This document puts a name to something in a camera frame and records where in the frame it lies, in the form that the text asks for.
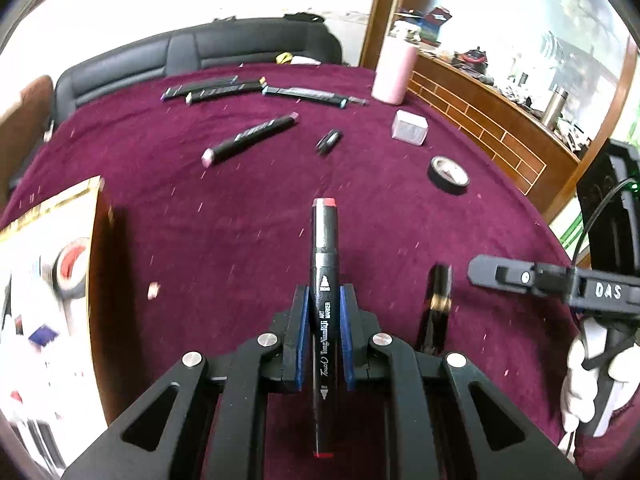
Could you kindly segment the maroon sleeved right forearm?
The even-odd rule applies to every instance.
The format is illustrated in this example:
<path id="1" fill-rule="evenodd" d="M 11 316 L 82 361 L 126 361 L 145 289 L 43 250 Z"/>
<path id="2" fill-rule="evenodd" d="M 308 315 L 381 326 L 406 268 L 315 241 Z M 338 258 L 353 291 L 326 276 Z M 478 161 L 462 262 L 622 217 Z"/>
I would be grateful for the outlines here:
<path id="1" fill-rule="evenodd" d="M 639 393 L 617 411 L 603 437 L 578 436 L 575 463 L 585 479 L 639 479 Z"/>

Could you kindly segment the right white gloved hand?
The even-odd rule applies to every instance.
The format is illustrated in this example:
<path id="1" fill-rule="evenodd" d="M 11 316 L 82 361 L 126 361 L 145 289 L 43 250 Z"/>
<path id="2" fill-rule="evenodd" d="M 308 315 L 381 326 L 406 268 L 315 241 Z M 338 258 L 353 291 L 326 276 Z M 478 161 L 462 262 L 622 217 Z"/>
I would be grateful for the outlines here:
<path id="1" fill-rule="evenodd" d="M 580 335 L 577 336 L 567 355 L 567 372 L 563 380 L 560 403 L 562 424 L 568 434 L 578 429 L 579 424 L 596 422 L 588 436 L 603 437 L 615 411 L 627 405 L 639 388 L 639 346 L 614 356 L 611 363 L 597 365 L 587 370 L 586 359 L 597 358 L 605 352 L 608 330 L 593 318 L 586 318 Z M 604 396 L 603 414 L 597 414 L 596 400 L 600 391 L 600 377 L 613 381 L 612 391 Z"/>

